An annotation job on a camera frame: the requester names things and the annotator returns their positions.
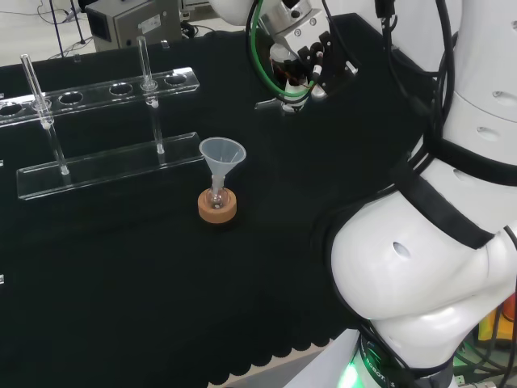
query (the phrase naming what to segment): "table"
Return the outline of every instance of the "table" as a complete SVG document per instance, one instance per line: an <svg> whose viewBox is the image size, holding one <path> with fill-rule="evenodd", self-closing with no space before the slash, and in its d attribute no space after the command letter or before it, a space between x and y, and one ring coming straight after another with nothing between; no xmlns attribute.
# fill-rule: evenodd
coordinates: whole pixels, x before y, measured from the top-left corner
<svg viewBox="0 0 517 388"><path fill-rule="evenodd" d="M328 203L386 186L426 119L390 78L380 36L357 15L336 21L359 76L297 116L254 110L270 95L241 32L149 48L154 72L191 66L201 85L161 100L164 137L197 131L246 147L226 180L238 198L229 226L197 215L203 162L18 200L15 170L52 155L37 123L0 129L0 386L205 387L351 325L309 255L311 224ZM133 49L35 63L44 91L139 66ZM397 69L430 100L430 81ZM28 94L21 66L1 68L0 85L6 98ZM67 158L152 140L143 103L57 117L56 128Z"/></svg>

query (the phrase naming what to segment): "black strap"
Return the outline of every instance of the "black strap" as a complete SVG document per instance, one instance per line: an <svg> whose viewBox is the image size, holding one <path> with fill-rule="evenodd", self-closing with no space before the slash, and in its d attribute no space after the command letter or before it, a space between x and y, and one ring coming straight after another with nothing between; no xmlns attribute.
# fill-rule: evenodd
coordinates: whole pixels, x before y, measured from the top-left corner
<svg viewBox="0 0 517 388"><path fill-rule="evenodd" d="M465 174L504 186L517 186L517 166L496 162L445 139L424 137L429 152Z"/></svg>
<svg viewBox="0 0 517 388"><path fill-rule="evenodd" d="M479 249L494 237L448 203L406 160L391 170L391 178L395 187L427 220L457 242Z"/></svg>

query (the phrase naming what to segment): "yellow object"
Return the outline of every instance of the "yellow object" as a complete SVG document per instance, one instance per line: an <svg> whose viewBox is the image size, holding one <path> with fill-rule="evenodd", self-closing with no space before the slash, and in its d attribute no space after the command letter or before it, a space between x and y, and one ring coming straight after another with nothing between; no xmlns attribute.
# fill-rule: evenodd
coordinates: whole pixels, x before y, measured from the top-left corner
<svg viewBox="0 0 517 388"><path fill-rule="evenodd" d="M479 333L477 338L480 341L489 341L492 338L492 332L494 331L494 322L495 322L495 312L492 311L486 317L483 318L481 322L479 322ZM511 333L514 328L514 323L508 321L504 318L504 315L501 314L501 318L499 319L499 328L498 328L498 340L511 340Z"/></svg>

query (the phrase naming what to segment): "metal box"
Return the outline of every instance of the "metal box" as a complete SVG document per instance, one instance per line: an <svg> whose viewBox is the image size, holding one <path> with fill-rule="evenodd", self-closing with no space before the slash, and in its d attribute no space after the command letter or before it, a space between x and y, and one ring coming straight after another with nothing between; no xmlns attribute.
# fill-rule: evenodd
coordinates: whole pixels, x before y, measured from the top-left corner
<svg viewBox="0 0 517 388"><path fill-rule="evenodd" d="M179 5L181 11L184 12L193 11L198 6L209 6L210 2L208 0L180 0Z"/></svg>
<svg viewBox="0 0 517 388"><path fill-rule="evenodd" d="M97 51L181 39L177 0L100 0L86 7Z"/></svg>

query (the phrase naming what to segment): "floor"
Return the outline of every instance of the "floor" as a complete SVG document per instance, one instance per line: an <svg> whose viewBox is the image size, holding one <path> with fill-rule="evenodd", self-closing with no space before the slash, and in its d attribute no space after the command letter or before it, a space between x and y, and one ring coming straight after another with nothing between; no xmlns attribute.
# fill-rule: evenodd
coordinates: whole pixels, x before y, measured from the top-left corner
<svg viewBox="0 0 517 388"><path fill-rule="evenodd" d="M47 61L50 57L59 54L56 30L52 23L46 23L38 15L13 15L3 14L2 2L0 2L0 67L20 63L20 55L29 54L32 61ZM197 12L193 15L193 24L209 27L219 31L241 31L243 27L236 27L227 24L224 20L217 18L213 13ZM42 15L48 22L52 22L52 14ZM62 11L56 13L57 21L65 18ZM90 26L86 14L79 14L80 26L84 38L91 36ZM207 28L199 28L198 36L210 32ZM61 43L63 50L74 48L72 53L87 54L94 53L93 42L86 45L80 41L77 24L63 23L59 25Z"/></svg>

